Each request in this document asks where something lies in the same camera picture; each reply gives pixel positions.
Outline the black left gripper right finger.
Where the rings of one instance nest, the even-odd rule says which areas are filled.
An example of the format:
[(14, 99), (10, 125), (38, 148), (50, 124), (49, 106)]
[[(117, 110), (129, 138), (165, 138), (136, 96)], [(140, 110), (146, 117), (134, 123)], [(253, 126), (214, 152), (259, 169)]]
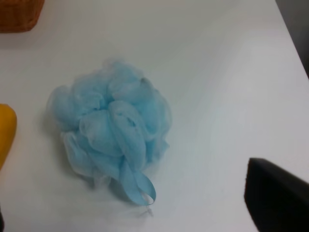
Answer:
[(260, 232), (309, 230), (308, 183), (266, 159), (249, 159), (244, 201)]

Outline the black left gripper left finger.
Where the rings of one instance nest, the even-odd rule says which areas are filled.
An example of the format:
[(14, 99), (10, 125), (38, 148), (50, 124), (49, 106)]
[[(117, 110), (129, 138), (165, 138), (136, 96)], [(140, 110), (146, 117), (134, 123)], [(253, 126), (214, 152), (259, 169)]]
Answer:
[(4, 228), (5, 228), (5, 223), (3, 220), (2, 213), (0, 212), (0, 232), (4, 232)]

